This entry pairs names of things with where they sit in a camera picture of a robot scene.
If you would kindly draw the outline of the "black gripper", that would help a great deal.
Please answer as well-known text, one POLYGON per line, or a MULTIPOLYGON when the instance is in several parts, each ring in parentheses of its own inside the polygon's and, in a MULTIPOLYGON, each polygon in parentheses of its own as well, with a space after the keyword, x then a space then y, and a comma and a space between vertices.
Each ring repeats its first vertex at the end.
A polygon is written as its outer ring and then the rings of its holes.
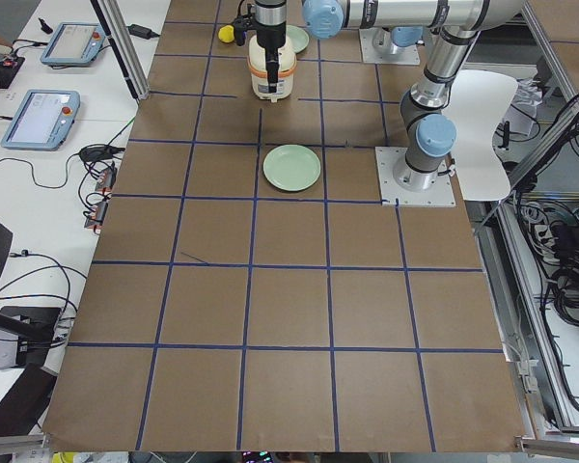
POLYGON ((284 21, 267 25, 256 20, 254 26, 258 45, 264 49, 268 90, 276 93, 279 82, 279 49, 286 44, 287 23, 284 21))

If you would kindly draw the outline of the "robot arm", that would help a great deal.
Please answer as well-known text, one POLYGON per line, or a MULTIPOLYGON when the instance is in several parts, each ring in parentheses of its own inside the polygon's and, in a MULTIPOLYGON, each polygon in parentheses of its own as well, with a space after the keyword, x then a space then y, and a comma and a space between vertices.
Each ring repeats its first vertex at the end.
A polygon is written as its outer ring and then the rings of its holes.
POLYGON ((522 1, 340 1, 336 12, 343 27, 421 26, 437 32, 422 77, 404 94, 400 113, 409 147, 394 167, 400 187, 422 192, 430 188, 438 167, 455 141, 432 147, 431 128, 452 130, 441 114, 450 102, 452 85, 483 30, 493 29, 518 14, 522 1))
MULTIPOLYGON (((352 24, 361 29, 379 23, 434 27, 443 24, 449 11, 447 1, 304 1, 302 14, 310 33, 320 39, 334 37, 352 24)), ((268 90, 277 91, 280 72, 279 49, 286 44, 288 8, 285 1, 257 1, 247 7, 257 42, 264 50, 268 90)))

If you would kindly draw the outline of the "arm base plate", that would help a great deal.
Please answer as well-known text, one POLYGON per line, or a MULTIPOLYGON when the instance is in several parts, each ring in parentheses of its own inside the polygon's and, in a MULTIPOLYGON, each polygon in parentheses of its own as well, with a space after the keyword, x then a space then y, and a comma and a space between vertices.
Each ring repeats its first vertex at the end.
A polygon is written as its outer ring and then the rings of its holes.
POLYGON ((418 173, 406 164, 406 148, 376 147, 375 159, 381 203, 386 206, 455 207, 446 162, 432 173, 418 173))
POLYGON ((423 28, 416 26, 360 30, 362 61, 367 64, 417 66, 420 64, 417 43, 422 35, 423 28))

